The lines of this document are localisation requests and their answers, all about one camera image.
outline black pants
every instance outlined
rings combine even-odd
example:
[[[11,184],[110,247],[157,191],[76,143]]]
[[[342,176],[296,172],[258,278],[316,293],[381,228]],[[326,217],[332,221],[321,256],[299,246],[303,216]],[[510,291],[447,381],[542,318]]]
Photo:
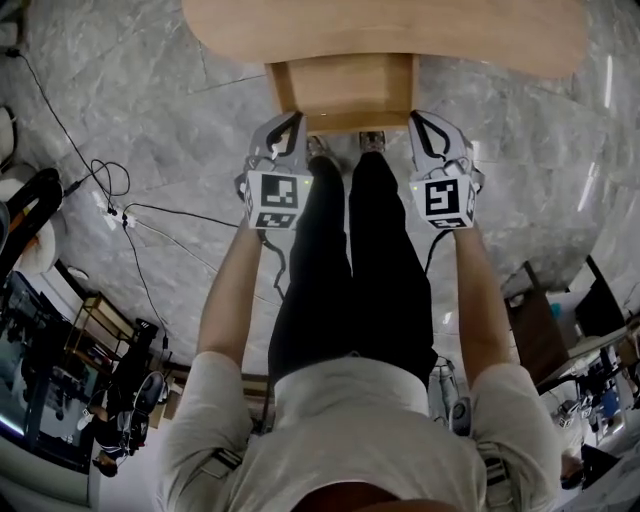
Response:
[[[365,153],[349,198],[353,276],[346,255],[344,186],[316,157],[291,250],[291,284],[269,347],[275,383],[312,364],[357,352],[403,368],[428,386],[437,354],[431,288],[405,230],[398,184],[384,157]]]
[[[153,338],[141,338],[122,357],[111,377],[107,392],[109,417],[133,409],[133,394],[140,389],[146,377],[147,356]]]
[[[591,487],[620,461],[618,457],[614,457],[588,444],[582,445],[580,452],[585,475],[584,483],[582,484],[583,490]]]

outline hair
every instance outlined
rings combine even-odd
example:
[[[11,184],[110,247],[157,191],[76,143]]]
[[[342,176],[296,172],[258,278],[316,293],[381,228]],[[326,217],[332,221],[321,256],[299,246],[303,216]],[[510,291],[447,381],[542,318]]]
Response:
[[[94,467],[98,468],[100,473],[102,473],[107,478],[113,478],[118,474],[118,465],[117,464],[102,464],[99,460],[92,461]]]

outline power strip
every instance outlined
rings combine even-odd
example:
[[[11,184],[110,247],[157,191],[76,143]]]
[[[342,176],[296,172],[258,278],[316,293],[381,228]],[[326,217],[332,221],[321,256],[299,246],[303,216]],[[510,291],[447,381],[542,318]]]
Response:
[[[96,202],[96,206],[98,210],[102,214],[107,226],[111,229],[111,231],[115,231],[118,227],[118,224],[122,224],[122,210],[120,208],[115,208],[115,215],[109,213],[107,211],[107,204],[104,202],[104,198],[100,195],[100,192],[94,190],[91,195],[93,196],[94,201]],[[136,218],[127,213],[127,227],[135,228],[136,227]]]

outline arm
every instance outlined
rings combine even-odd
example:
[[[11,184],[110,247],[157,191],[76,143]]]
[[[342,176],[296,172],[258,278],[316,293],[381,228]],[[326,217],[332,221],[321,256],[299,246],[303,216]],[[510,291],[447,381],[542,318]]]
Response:
[[[224,354],[242,367],[261,251],[258,232],[243,220],[207,297],[198,354]]]
[[[94,414],[95,417],[100,421],[109,421],[109,415],[107,414],[107,411],[99,405],[90,405],[89,412],[91,414]]]
[[[459,229],[454,236],[460,345],[471,387],[483,370],[510,361],[509,320],[479,229]]]
[[[509,364],[509,320],[480,231],[454,233],[473,438],[483,460],[508,468],[517,510],[548,510],[560,478],[558,436],[529,373]]]
[[[240,368],[261,247],[243,221],[209,292],[197,355],[158,457],[161,510],[212,510],[224,499],[228,476],[219,473],[219,463],[209,467],[216,465],[214,450],[238,456],[246,450],[252,423]]]

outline shoe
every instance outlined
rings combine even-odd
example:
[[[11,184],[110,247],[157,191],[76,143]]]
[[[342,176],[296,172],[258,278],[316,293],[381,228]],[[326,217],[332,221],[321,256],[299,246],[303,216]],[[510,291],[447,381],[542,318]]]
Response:
[[[86,409],[82,411],[82,418],[78,420],[78,424],[76,425],[76,428],[78,430],[84,430],[84,428],[93,420],[93,416],[94,415],[91,414]]]
[[[361,153],[384,153],[387,138],[384,132],[360,132]]]
[[[327,141],[317,135],[311,135],[307,137],[307,163],[317,156],[324,156],[333,162],[338,170],[341,166],[338,159],[331,151],[331,148],[327,144]]]

